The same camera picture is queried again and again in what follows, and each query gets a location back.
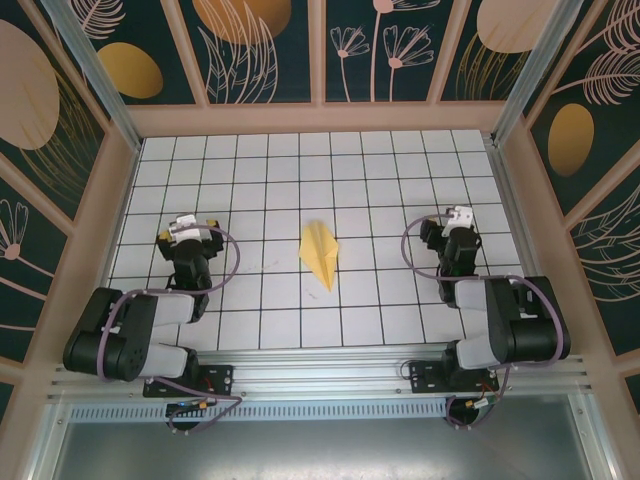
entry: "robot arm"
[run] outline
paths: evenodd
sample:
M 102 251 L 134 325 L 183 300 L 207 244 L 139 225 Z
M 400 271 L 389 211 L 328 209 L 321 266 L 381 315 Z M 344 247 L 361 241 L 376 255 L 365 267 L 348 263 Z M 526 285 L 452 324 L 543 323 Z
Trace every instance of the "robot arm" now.
M 551 301 L 563 331 L 561 359 L 569 355 L 571 339 L 546 277 L 527 278 Z M 553 319 L 525 285 L 507 279 L 462 280 L 455 285 L 461 309 L 485 311 L 486 331 L 456 344 L 461 368 L 474 370 L 513 362 L 539 362 L 553 357 L 558 344 Z
M 96 374 L 103 327 L 119 290 L 98 288 L 93 292 L 65 347 L 67 370 Z M 181 377 L 189 363 L 190 350 L 150 344 L 154 327 L 184 324 L 193 315 L 194 299 L 189 295 L 137 295 L 118 312 L 104 352 L 108 378 L 130 382 L 139 376 Z
M 219 232 L 203 234 L 195 215 L 184 215 L 160 233 L 156 245 L 171 261 L 174 275 L 170 285 L 178 290 L 198 292 L 211 288 L 209 260 L 223 250 Z M 207 221 L 218 227 L 215 221 Z M 63 355 L 67 370 L 97 374 L 99 355 L 104 358 L 105 376 L 132 381 L 138 377 L 167 377 L 192 387 L 201 380 L 195 351 L 169 345 L 151 344 L 154 327 L 192 323 L 200 320 L 209 302 L 206 294 L 139 294 L 129 298 L 118 310 L 104 352 L 99 345 L 114 304 L 122 297 L 119 290 L 98 288 L 93 292 Z
M 425 385 L 453 392 L 475 391 L 478 378 L 488 379 L 488 368 L 513 362 L 537 362 L 553 358 L 558 334 L 551 312 L 526 285 L 495 277 L 473 280 L 475 258 L 482 240 L 473 228 L 470 207 L 447 210 L 446 225 L 425 220 L 420 238 L 438 254 L 440 298 L 451 308 L 486 312 L 485 329 L 473 337 L 452 342 L 440 362 L 416 362 L 418 376 L 424 369 Z M 560 358 L 569 354 L 571 340 L 560 308 L 545 277 L 527 278 L 550 301 L 558 315 L 563 338 Z

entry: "yellow oval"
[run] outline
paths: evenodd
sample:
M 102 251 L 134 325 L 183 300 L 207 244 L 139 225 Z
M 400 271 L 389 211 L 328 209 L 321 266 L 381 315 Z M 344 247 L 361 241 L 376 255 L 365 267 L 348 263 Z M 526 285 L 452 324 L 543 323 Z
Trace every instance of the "yellow oval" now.
M 483 0 L 478 37 L 489 50 L 522 53 L 535 47 L 557 0 Z
M 56 71 L 29 35 L 4 20 L 0 66 L 0 138 L 26 150 L 44 146 L 60 113 Z
M 120 93 L 144 99 L 162 91 L 160 67 L 135 45 L 110 43 L 98 51 L 98 57 Z
M 218 38 L 238 45 L 256 44 L 259 38 L 249 33 L 245 3 L 256 22 L 261 18 L 267 25 L 273 38 L 287 28 L 291 0 L 193 0 L 193 7 L 202 23 Z
M 560 109 L 549 131 L 549 163 L 563 177 L 570 177 L 584 164 L 593 145 L 595 126 L 589 110 L 577 103 Z

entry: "yellow paper airplane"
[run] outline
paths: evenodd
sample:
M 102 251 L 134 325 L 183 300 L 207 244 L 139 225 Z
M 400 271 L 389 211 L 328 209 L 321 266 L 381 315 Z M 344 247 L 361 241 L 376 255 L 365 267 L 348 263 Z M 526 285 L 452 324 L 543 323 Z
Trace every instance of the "yellow paper airplane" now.
M 300 241 L 300 258 L 331 291 L 338 258 L 338 242 L 329 229 L 320 222 L 312 222 L 304 227 Z

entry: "dark green wallpaper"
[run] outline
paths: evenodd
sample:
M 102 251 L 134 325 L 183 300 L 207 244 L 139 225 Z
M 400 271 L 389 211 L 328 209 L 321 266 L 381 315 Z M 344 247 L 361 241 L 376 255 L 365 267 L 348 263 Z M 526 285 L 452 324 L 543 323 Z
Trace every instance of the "dark green wallpaper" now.
M 85 33 L 127 105 L 193 104 L 169 24 L 159 0 L 72 2 Z
M 609 2 L 531 128 L 565 214 L 640 138 L 634 5 Z
M 584 2 L 581 15 L 592 1 Z M 441 100 L 506 100 L 554 6 L 548 0 L 473 0 Z
M 0 154 L 75 218 L 104 131 L 16 0 L 0 9 Z
M 450 13 L 451 2 L 398 2 L 384 13 L 328 0 L 327 101 L 370 102 L 372 81 L 376 101 L 426 100 Z
M 629 394 L 633 400 L 633 404 L 636 407 L 636 412 L 640 415 L 640 374 L 631 375 L 625 378 Z
M 62 40 L 62 38 L 60 37 L 60 34 L 56 30 L 56 28 L 53 26 L 53 23 L 51 22 L 51 18 L 49 17 L 49 14 L 45 10 L 45 8 L 42 6 L 42 3 L 40 2 L 40 0 L 36 1 L 36 6 L 40 9 L 40 13 L 42 13 L 42 16 L 44 17 L 44 19 L 49 24 L 49 27 L 54 32 L 54 35 L 56 35 L 56 37 L 58 39 L 58 43 L 60 43 L 62 45 L 62 48 L 64 48 L 64 51 L 67 54 L 67 57 L 69 57 L 69 59 L 71 60 L 73 65 L 76 67 L 76 70 L 78 71 L 78 73 L 80 73 L 80 75 L 82 75 L 82 78 L 84 79 L 85 84 L 87 85 L 87 87 L 89 87 L 89 90 L 91 91 L 91 94 L 93 95 L 93 98 L 95 98 L 96 101 L 98 102 L 98 105 L 100 105 L 100 109 L 102 110 L 102 113 L 104 113 L 104 115 L 107 117 L 107 120 L 111 120 L 111 115 L 109 115 L 109 112 L 107 111 L 107 109 L 105 108 L 104 104 L 102 103 L 102 100 L 100 100 L 100 97 L 98 97 L 98 94 L 96 93 L 96 91 L 91 86 L 91 83 L 89 83 L 87 78 L 84 76 L 84 73 L 82 72 L 82 67 L 80 66 L 80 64 L 78 63 L 76 58 L 71 53 L 71 50 L 69 50 L 69 48 L 67 47 L 67 44 Z
M 616 355 L 640 348 L 640 167 L 571 236 Z
M 0 356 L 22 362 L 67 237 L 0 179 Z
M 562 42 L 562 45 L 560 45 L 560 48 L 558 49 L 558 52 L 556 53 L 556 56 L 553 58 L 553 61 L 551 62 L 551 64 L 547 68 L 547 71 L 545 72 L 544 76 L 540 80 L 540 83 L 538 83 L 538 86 L 536 87 L 535 91 L 533 92 L 533 95 L 531 95 L 531 98 L 527 102 L 527 105 L 525 105 L 525 107 L 524 107 L 524 116 L 525 117 L 527 117 L 529 115 L 529 112 L 531 111 L 531 109 L 535 105 L 536 101 L 538 100 L 538 97 L 540 96 L 540 93 L 542 93 L 542 89 L 547 84 L 547 80 L 549 80 L 549 77 L 551 76 L 553 71 L 558 66 L 558 62 L 560 61 L 560 59 L 564 55 L 565 51 L 567 50 L 567 46 L 569 45 L 569 42 L 571 42 L 571 40 L 573 39 L 573 36 L 575 35 L 576 30 L 578 30 L 578 28 L 580 27 L 580 24 L 584 20 L 585 15 L 587 14 L 587 12 L 589 11 L 589 9 L 591 8 L 592 5 L 593 5 L 593 0 L 584 0 L 583 1 L 582 7 L 580 8 L 580 13 L 576 17 L 576 20 L 573 22 L 573 26 L 571 27 L 571 30 L 569 31 L 569 34 L 565 37 L 564 41 Z
M 209 102 L 311 101 L 307 0 L 179 3 Z
M 0 382 L 0 425 L 2 425 L 2 418 L 4 417 L 4 412 L 7 411 L 12 393 L 13 385 Z

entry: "white grid floor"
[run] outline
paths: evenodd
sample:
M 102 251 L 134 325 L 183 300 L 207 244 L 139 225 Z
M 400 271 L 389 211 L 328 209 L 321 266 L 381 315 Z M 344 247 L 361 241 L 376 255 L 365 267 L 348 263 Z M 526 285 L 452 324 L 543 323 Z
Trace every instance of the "white grid floor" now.
M 352 132 L 149 138 L 145 141 L 110 286 L 164 287 L 172 273 L 154 247 L 182 213 L 216 219 L 240 243 L 239 275 L 211 295 L 195 324 L 155 339 L 200 351 L 446 342 L 482 329 L 482 314 L 442 305 L 436 282 L 402 261 L 400 236 L 418 217 L 472 205 L 479 274 L 521 274 L 477 131 Z M 335 233 L 328 292 L 298 260 L 301 229 Z M 437 257 L 410 239 L 414 264 Z M 235 261 L 212 259 L 214 282 Z

